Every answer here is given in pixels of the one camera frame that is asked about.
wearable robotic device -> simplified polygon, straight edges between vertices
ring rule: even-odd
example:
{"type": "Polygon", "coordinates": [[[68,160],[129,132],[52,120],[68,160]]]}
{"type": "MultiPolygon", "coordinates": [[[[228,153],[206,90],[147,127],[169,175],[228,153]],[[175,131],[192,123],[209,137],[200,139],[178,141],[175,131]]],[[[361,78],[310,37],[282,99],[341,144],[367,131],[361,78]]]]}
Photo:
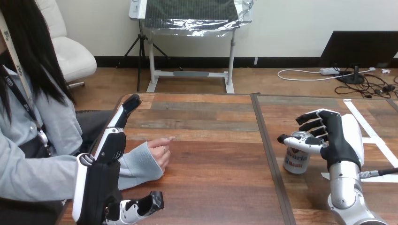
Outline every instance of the wearable robotic device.
{"type": "Polygon", "coordinates": [[[328,205],[341,225],[386,225],[365,202],[361,179],[397,173],[397,169],[361,172],[364,165],[362,133],[351,114],[319,109],[296,119],[300,131],[310,131],[315,137],[281,135],[278,142],[292,148],[320,154],[330,173],[328,205]]]}
{"type": "Polygon", "coordinates": [[[126,147],[124,127],[141,104],[137,94],[119,108],[99,142],[95,156],[77,156],[72,217],[78,225],[130,225],[164,208],[162,192],[122,200],[118,189],[120,159],[126,147]]]}

long black hair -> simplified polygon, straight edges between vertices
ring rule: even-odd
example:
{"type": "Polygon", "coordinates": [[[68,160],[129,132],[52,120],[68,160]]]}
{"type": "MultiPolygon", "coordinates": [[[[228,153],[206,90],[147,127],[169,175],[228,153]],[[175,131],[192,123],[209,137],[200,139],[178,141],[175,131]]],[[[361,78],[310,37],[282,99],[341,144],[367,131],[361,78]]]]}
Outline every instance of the long black hair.
{"type": "MultiPolygon", "coordinates": [[[[58,64],[47,23],[35,0],[0,0],[0,10],[21,66],[31,80],[35,97],[43,91],[47,97],[65,105],[63,92],[74,102],[58,64]],[[56,88],[46,71],[61,91],[56,88]]],[[[0,79],[0,98],[10,119],[9,99],[3,79],[0,79]]]]}

black monitor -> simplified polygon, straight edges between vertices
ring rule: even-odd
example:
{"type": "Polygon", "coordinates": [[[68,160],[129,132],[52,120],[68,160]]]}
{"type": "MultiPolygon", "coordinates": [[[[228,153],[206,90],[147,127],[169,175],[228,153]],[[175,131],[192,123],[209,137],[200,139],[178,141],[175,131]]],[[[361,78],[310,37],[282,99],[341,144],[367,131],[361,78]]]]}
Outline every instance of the black monitor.
{"type": "Polygon", "coordinates": [[[323,50],[320,67],[353,68],[354,75],[337,79],[359,84],[364,82],[359,67],[388,67],[397,53],[398,31],[334,31],[323,50]]]}

wooden floor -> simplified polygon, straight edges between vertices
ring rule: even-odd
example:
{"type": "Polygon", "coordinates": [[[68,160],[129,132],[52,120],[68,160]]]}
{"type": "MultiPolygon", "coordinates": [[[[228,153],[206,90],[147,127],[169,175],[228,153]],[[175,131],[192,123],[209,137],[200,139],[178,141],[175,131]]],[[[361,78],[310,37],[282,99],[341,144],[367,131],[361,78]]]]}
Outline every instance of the wooden floor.
{"type": "MultiPolygon", "coordinates": [[[[199,69],[199,71],[223,72],[225,69],[199,69]]],[[[248,94],[260,92],[273,95],[302,95],[320,97],[342,97],[334,92],[335,87],[342,83],[336,79],[319,82],[286,81],[277,76],[279,68],[235,68],[233,83],[236,93],[248,94]]],[[[303,70],[318,71],[319,68],[303,70]]],[[[380,69],[370,74],[378,75],[388,83],[392,83],[398,75],[398,69],[390,74],[382,74],[380,69]]],[[[286,72],[282,76],[298,79],[323,78],[318,74],[286,72]]],[[[113,109],[118,99],[137,88],[137,69],[135,68],[98,68],[92,76],[77,82],[86,82],[85,87],[73,89],[77,100],[77,110],[113,109]]],[[[150,73],[144,69],[141,75],[141,91],[146,91],[150,82],[150,73]]],[[[157,92],[189,92],[189,93],[225,93],[225,83],[221,78],[165,78],[158,81],[157,92]]],[[[345,97],[361,97],[359,93],[345,97]]]]}

can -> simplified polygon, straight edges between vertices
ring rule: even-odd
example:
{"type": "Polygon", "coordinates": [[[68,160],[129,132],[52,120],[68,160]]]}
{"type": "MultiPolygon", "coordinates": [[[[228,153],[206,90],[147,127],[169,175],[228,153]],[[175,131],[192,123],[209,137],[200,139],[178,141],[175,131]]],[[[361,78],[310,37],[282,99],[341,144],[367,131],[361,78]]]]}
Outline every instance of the can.
{"type": "MultiPolygon", "coordinates": [[[[294,137],[314,137],[312,134],[305,131],[296,131],[291,135],[294,137]]],[[[283,167],[291,173],[302,174],[307,170],[310,158],[310,153],[288,147],[283,167]]]]}

